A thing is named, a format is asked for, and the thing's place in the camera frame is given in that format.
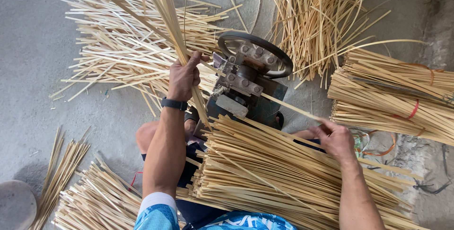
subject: black wheel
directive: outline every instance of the black wheel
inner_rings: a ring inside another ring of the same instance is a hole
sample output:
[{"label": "black wheel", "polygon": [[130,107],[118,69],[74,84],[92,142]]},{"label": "black wheel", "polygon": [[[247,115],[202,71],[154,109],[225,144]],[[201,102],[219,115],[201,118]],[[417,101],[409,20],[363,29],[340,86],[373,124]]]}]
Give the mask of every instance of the black wheel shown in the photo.
[{"label": "black wheel", "polygon": [[270,53],[274,54],[274,56],[281,60],[282,64],[284,65],[284,70],[280,71],[268,71],[265,76],[270,77],[271,79],[276,79],[276,78],[282,78],[282,77],[287,77],[292,73],[293,70],[293,62],[290,57],[284,51],[279,49],[279,47],[273,45],[272,43],[261,39],[257,36],[247,34],[244,32],[238,32],[238,31],[226,31],[222,35],[219,36],[218,40],[218,45],[221,51],[228,57],[230,56],[235,56],[230,52],[230,50],[227,48],[226,41],[228,40],[242,40],[242,41],[248,41],[251,42],[252,44],[255,44],[259,47],[262,47],[266,50],[268,50]]}]

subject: metal bolt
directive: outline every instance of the metal bolt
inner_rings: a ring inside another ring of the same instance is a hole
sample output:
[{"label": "metal bolt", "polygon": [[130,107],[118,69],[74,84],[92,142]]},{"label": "metal bolt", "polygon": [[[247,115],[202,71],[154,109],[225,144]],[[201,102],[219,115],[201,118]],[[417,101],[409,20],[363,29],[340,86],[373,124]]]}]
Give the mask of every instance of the metal bolt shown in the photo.
[{"label": "metal bolt", "polygon": [[248,86],[249,85],[249,81],[247,79],[243,79],[243,81],[241,81],[241,84],[243,86]]},{"label": "metal bolt", "polygon": [[256,57],[260,57],[262,54],[263,54],[263,48],[262,47],[258,47],[256,49],[255,56]]},{"label": "metal bolt", "polygon": [[274,57],[268,58],[268,61],[267,61],[267,62],[268,62],[268,64],[273,64],[273,63],[275,62]]}]

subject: concrete floor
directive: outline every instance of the concrete floor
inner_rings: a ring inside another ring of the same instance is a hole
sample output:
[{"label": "concrete floor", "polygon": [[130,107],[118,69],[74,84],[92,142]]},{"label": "concrete floor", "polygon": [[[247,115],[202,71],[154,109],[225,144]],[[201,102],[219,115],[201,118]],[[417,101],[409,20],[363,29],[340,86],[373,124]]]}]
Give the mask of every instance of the concrete floor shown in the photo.
[{"label": "concrete floor", "polygon": [[[204,1],[224,9],[231,7],[230,0]],[[240,12],[250,29],[258,0],[235,1],[244,4]],[[366,0],[365,4],[371,8],[383,1]],[[392,0],[375,15],[380,16],[388,9],[392,12],[372,26],[364,37],[424,39],[430,43],[428,46],[414,43],[387,46],[394,58],[453,70],[453,2]],[[134,133],[142,123],[155,119],[141,94],[134,89],[118,89],[104,100],[104,94],[99,91],[114,85],[97,84],[88,89],[88,94],[82,93],[69,103],[64,102],[65,98],[52,102],[48,97],[66,85],[59,80],[71,76],[72,71],[67,67],[78,56],[79,47],[74,43],[80,34],[75,30],[76,24],[65,19],[64,13],[68,9],[69,6],[60,0],[0,0],[0,182],[26,181],[39,192],[58,126],[67,131],[67,140],[80,138],[88,126],[96,128],[89,139],[92,147],[80,169],[94,160],[94,153],[100,154],[112,170],[127,181],[142,169]],[[253,34],[263,37],[268,32],[273,12],[273,2],[262,0]],[[234,12],[217,25],[241,29]],[[387,54],[382,45],[368,49]],[[285,101],[318,116],[330,115],[332,102],[326,98],[326,91],[319,88],[320,80],[304,83],[297,90],[293,90],[297,81],[284,80],[283,83],[289,86]],[[82,85],[75,85],[63,94],[69,97],[80,88]],[[282,112],[286,118],[285,131],[292,132],[313,124],[312,120],[290,110],[282,109]],[[436,187],[444,184],[446,177],[442,170],[440,144],[405,135],[399,135],[398,141],[399,147],[394,152],[396,165],[428,174],[430,183]],[[451,172],[453,160],[448,157]],[[454,226],[450,217],[454,210],[453,189],[450,186],[438,195],[411,189],[403,196],[415,204],[414,218],[424,227],[450,229]]]}]

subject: black wristwatch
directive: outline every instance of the black wristwatch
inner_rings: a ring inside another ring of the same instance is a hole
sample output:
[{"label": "black wristwatch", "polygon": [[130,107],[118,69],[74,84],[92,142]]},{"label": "black wristwatch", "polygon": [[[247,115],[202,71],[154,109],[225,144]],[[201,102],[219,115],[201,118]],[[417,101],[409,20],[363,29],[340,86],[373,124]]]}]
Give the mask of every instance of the black wristwatch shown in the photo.
[{"label": "black wristwatch", "polygon": [[186,111],[188,109],[188,103],[186,101],[176,101],[173,99],[167,99],[167,97],[164,97],[162,99],[161,106],[175,108],[181,111]]}]

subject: bamboo fiber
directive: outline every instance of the bamboo fiber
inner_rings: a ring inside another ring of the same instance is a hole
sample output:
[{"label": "bamboo fiber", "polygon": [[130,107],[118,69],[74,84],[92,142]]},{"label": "bamboo fiber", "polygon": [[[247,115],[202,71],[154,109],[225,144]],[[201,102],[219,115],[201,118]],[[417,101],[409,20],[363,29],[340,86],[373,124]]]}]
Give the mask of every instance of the bamboo fiber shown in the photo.
[{"label": "bamboo fiber", "polygon": [[38,212],[35,221],[29,228],[30,230],[40,230],[47,222],[50,213],[57,205],[60,192],[65,188],[68,181],[71,179],[77,165],[87,152],[90,145],[85,144],[82,140],[79,142],[71,142],[68,144],[65,154],[55,170],[52,180],[50,177],[54,171],[55,164],[59,157],[60,149],[64,141],[64,133],[60,134],[60,128],[57,129],[55,135],[54,146],[50,156],[47,175],[44,180],[41,198],[38,202]]},{"label": "bamboo fiber", "polygon": [[[204,160],[193,185],[178,189],[177,198],[224,210],[272,213],[302,229],[339,228],[342,180],[338,163],[293,139],[317,144],[249,119],[245,121],[250,126],[221,115],[214,120],[215,130],[207,133],[209,150],[199,155]],[[420,179],[405,169],[361,162]],[[363,172],[387,229],[424,229],[399,212],[410,211],[411,205],[390,192],[402,192],[413,181],[367,168]]]},{"label": "bamboo fiber", "polygon": [[[172,32],[184,32],[185,36],[184,41],[180,41],[180,38],[178,40],[179,46],[183,46],[181,44],[183,43],[186,47],[177,50],[176,46],[160,35],[169,38],[169,29],[162,18],[162,13],[151,0],[62,1],[73,7],[66,13],[68,15],[66,18],[75,20],[79,25],[77,30],[87,36],[78,39],[77,44],[83,44],[84,47],[80,52],[81,57],[74,59],[77,63],[70,66],[75,68],[76,74],[62,80],[71,83],[51,97],[58,95],[76,82],[87,83],[87,85],[68,101],[94,83],[114,83],[118,86],[112,90],[124,87],[139,90],[154,116],[156,113],[150,104],[156,105],[161,110],[159,100],[168,93],[170,65],[180,57],[185,59],[187,57],[187,50],[180,51],[186,48],[200,50],[207,54],[219,51],[217,34],[231,30],[209,24],[227,18],[226,12],[229,10],[215,15],[200,14],[196,11],[196,9],[205,9],[206,6],[219,8],[220,6],[198,0],[188,0],[195,1],[196,4],[188,5],[186,11],[182,8],[174,8],[173,5],[169,6],[168,9],[175,9],[173,17],[177,18],[173,19]],[[71,17],[73,14],[81,14],[84,18]],[[201,83],[196,89],[206,93],[199,92],[199,95],[194,96],[190,101],[192,105],[197,104],[196,100],[208,98],[217,79],[218,70],[213,70],[211,65],[209,67],[200,65],[198,68]]]},{"label": "bamboo fiber", "polygon": [[453,72],[355,49],[332,75],[328,90],[328,97],[336,100],[332,120],[454,146],[452,80]]},{"label": "bamboo fiber", "polygon": [[390,11],[370,21],[363,0],[274,0],[278,9],[273,27],[273,42],[293,60],[294,74],[301,85],[315,75],[326,83],[331,67],[338,68],[338,54]]},{"label": "bamboo fiber", "polygon": [[142,194],[97,159],[100,168],[92,162],[88,170],[77,172],[82,178],[79,185],[60,193],[60,205],[52,221],[55,226],[63,230],[134,228]]}]

